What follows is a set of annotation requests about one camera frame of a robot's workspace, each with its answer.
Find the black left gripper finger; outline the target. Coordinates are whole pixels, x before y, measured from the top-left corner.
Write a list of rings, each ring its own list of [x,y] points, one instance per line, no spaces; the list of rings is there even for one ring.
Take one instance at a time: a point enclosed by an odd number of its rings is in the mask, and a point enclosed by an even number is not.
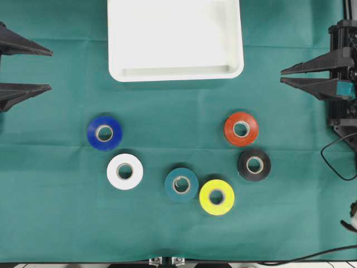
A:
[[[53,56],[51,50],[9,30],[7,26],[1,22],[1,55],[16,54]]]
[[[7,112],[16,104],[51,89],[49,84],[1,83],[1,112]]]

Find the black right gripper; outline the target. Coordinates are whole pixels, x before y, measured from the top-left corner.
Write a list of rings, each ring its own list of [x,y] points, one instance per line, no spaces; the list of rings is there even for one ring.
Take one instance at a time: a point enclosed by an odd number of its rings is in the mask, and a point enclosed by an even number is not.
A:
[[[356,131],[356,21],[329,28],[330,52],[282,70],[281,75],[330,71],[330,78],[281,78],[285,83],[330,102],[329,122],[341,136]]]

